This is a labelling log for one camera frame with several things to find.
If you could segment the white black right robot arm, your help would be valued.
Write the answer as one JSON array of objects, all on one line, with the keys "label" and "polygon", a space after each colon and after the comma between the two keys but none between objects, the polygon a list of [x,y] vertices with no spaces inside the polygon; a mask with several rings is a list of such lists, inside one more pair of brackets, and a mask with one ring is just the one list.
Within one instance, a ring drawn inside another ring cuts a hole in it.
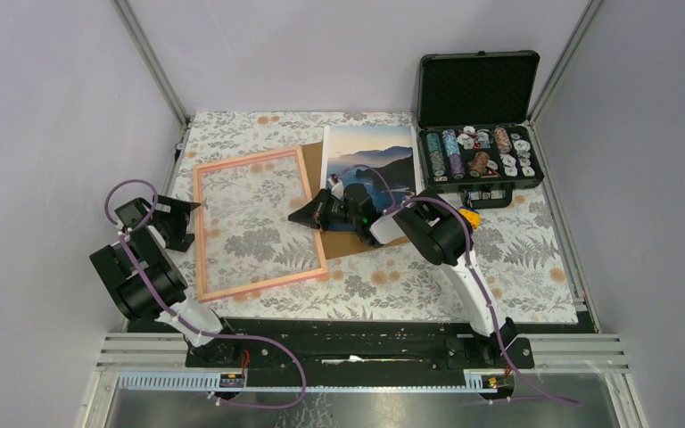
[{"label": "white black right robot arm", "polygon": [[378,209],[361,184],[322,189],[287,219],[318,231],[349,231],[365,245],[378,248],[406,238],[429,263],[442,269],[480,338],[475,347],[485,366],[497,367],[511,355],[508,339],[498,333],[507,323],[479,268],[468,207],[456,208],[441,196],[424,190],[386,209]]}]

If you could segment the seascape photo print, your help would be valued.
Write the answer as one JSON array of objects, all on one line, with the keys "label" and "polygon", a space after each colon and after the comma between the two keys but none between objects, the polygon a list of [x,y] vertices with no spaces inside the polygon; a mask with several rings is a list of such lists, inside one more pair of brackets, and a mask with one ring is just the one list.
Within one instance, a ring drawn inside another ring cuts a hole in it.
[{"label": "seascape photo print", "polygon": [[384,210],[424,190],[417,132],[411,126],[327,126],[321,185],[335,174],[344,185],[362,184]]}]

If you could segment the pink wooden picture frame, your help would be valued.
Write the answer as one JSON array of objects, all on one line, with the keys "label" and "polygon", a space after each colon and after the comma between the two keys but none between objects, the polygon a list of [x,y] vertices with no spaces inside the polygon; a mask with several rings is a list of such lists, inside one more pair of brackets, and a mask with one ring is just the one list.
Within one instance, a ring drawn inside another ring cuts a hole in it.
[{"label": "pink wooden picture frame", "polygon": [[312,199],[300,147],[197,165],[193,197],[198,301],[327,276],[319,231],[288,218]]}]

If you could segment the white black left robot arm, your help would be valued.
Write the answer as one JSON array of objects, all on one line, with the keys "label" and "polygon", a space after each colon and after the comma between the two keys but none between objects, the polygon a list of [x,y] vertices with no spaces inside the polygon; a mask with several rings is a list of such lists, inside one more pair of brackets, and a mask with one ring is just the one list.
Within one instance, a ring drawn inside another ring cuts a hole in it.
[{"label": "white black left robot arm", "polygon": [[250,351],[224,333],[215,312],[186,295],[186,279],[168,254],[190,249],[195,235],[188,227],[200,206],[162,195],[126,202],[112,218],[119,240],[89,259],[128,321],[158,323],[181,333],[198,366],[247,367]]}]

